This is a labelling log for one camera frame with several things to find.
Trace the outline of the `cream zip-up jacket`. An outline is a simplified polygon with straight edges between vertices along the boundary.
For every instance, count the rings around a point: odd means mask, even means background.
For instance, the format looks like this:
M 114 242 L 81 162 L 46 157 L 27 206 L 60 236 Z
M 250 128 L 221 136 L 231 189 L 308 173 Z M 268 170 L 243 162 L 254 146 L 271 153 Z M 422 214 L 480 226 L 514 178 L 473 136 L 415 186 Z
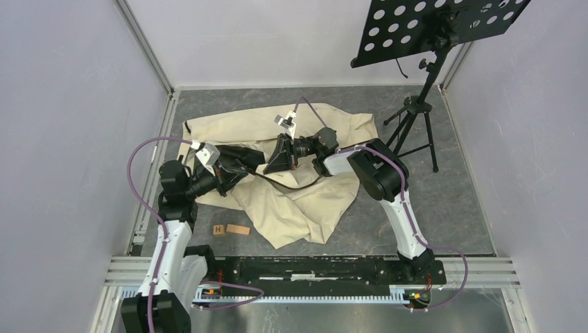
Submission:
M 350 114 L 326 103 L 312 106 L 279 105 L 252 108 L 189 119 L 182 124 L 186 140 L 243 146 L 269 157 L 278 134 L 277 116 L 296 110 L 298 136 L 312 136 L 323 126 L 336 131 L 340 147 L 366 142 L 378 136 L 374 115 Z M 244 211 L 257 232 L 274 248 L 299 239 L 325 244 L 341 216 L 356 199 L 360 182 L 354 173 L 319 178 L 312 157 L 300 160 L 294 171 L 273 173 L 261 178 L 250 175 L 226 196 L 212 191 L 197 203 Z

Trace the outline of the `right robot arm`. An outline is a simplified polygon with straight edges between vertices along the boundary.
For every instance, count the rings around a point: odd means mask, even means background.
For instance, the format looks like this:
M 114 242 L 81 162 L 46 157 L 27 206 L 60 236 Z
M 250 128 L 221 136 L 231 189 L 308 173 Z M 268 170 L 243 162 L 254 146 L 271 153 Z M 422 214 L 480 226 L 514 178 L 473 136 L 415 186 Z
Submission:
M 298 160 L 310 155 L 319 176 L 356 175 L 364 190 L 380 203 L 392 226 L 403 279 L 418 283 L 425 278 L 435 257 L 417 225 L 409 198 L 408 170 L 398 156 L 380 139 L 340 148 L 336 131 L 324 127 L 310 137 L 280 134 L 263 172 L 295 170 Z

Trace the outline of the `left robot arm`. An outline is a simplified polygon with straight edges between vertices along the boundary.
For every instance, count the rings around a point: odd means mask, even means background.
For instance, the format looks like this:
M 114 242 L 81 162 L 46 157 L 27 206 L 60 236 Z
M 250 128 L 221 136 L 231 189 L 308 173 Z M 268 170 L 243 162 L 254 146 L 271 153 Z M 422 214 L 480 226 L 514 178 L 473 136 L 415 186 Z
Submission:
M 136 295 L 122 302 L 127 332 L 190 332 L 189 311 L 201 285 L 211 285 L 210 298 L 224 287 L 251 292 L 250 301 L 263 297 L 256 287 L 223 281 L 210 246 L 189 246 L 196 224 L 196 199 L 217 191 L 221 195 L 264 163 L 261 151 L 238 146 L 194 144 L 192 166 L 185 156 L 159 168 L 162 191 L 157 199 L 157 245 L 148 272 Z

